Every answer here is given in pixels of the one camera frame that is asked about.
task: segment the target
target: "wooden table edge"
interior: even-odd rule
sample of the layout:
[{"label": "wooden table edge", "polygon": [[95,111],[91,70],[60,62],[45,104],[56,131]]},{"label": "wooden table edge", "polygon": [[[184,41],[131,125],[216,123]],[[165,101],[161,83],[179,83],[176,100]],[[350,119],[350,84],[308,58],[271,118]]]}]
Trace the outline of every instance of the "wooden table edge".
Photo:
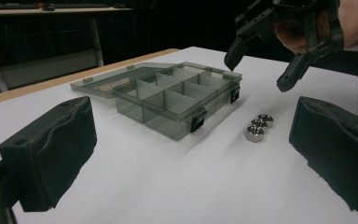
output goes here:
[{"label": "wooden table edge", "polygon": [[122,62],[118,62],[118,63],[111,63],[102,67],[97,67],[97,68],[93,68],[87,71],[83,71],[83,72],[79,72],[79,73],[75,73],[72,75],[68,75],[65,77],[58,77],[58,78],[54,78],[48,81],[44,81],[44,82],[40,82],[40,83],[36,83],[34,85],[30,85],[30,86],[26,86],[26,87],[22,87],[22,88],[18,88],[12,91],[4,91],[4,92],[0,92],[0,102],[4,102],[6,100],[10,100],[19,96],[23,96],[29,93],[33,93],[36,91],[42,91],[44,89],[47,88],[51,88],[57,85],[61,85],[63,83],[67,83],[67,82],[71,82],[71,81],[75,81],[78,79],[81,79],[83,77],[90,77],[93,76],[95,74],[107,71],[107,70],[112,70],[112,69],[116,69],[119,67],[123,67],[123,66],[127,66],[127,65],[131,65],[134,63],[139,63],[148,59],[152,59],[152,58],[156,58],[158,56],[162,56],[165,54],[169,54],[169,53],[173,53],[176,52],[179,49],[165,49],[162,51],[158,51],[158,52],[154,52],[154,53],[150,53],[150,54],[146,54],[143,56],[139,56],[136,58],[132,58],[132,59],[128,59]]}]

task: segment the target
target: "white table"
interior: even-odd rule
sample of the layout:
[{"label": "white table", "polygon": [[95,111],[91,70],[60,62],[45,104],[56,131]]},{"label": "white table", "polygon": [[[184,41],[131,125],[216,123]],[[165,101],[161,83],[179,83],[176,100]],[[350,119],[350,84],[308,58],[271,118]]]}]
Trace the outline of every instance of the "white table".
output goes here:
[{"label": "white table", "polygon": [[[189,48],[149,60],[227,70],[224,52]],[[276,79],[287,63],[245,57],[240,99],[179,142],[118,114],[91,96],[98,143],[73,186],[46,213],[14,212],[26,223],[353,224],[358,212],[307,165],[288,137],[299,96],[358,115],[358,77],[310,68],[289,92]],[[0,103],[0,143],[53,106],[76,97],[69,83]],[[244,131],[259,114],[275,126],[261,143]]]}]

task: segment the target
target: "human hand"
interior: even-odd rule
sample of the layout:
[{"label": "human hand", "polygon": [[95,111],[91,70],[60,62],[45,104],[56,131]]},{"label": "human hand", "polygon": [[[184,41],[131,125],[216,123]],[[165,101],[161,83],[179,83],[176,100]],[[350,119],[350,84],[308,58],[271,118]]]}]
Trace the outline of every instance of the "human hand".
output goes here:
[{"label": "human hand", "polygon": [[[358,0],[340,0],[338,18],[344,32],[344,46],[358,43]],[[319,38],[329,38],[328,13],[321,12],[316,20]],[[275,34],[282,44],[294,53],[306,53],[306,39],[291,22],[278,23]]]}]

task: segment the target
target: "plastic organizer box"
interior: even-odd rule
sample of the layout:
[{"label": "plastic organizer box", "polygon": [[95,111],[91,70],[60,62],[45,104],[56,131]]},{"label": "plastic organizer box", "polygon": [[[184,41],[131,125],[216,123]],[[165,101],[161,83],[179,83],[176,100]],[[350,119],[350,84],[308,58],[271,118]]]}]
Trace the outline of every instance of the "plastic organizer box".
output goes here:
[{"label": "plastic organizer box", "polygon": [[233,103],[241,74],[195,63],[138,63],[71,83],[74,91],[116,98],[117,111],[178,141]]}]

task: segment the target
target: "metal nut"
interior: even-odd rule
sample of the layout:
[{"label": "metal nut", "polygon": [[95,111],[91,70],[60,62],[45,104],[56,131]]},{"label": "metal nut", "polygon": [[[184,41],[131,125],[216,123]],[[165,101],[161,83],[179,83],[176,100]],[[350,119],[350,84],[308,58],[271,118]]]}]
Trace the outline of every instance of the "metal nut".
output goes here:
[{"label": "metal nut", "polygon": [[267,123],[266,123],[264,120],[262,120],[262,119],[254,119],[254,120],[252,120],[252,125],[253,125],[253,126],[256,126],[257,128],[263,129],[264,132],[265,132],[265,131],[267,130],[267,128],[269,127],[269,126],[267,125]]},{"label": "metal nut", "polygon": [[267,123],[267,127],[270,128],[274,124],[274,119],[270,115],[262,114],[258,116],[259,119],[265,121]]},{"label": "metal nut", "polygon": [[245,137],[253,143],[258,143],[263,140],[264,131],[262,128],[252,125],[246,129]]}]

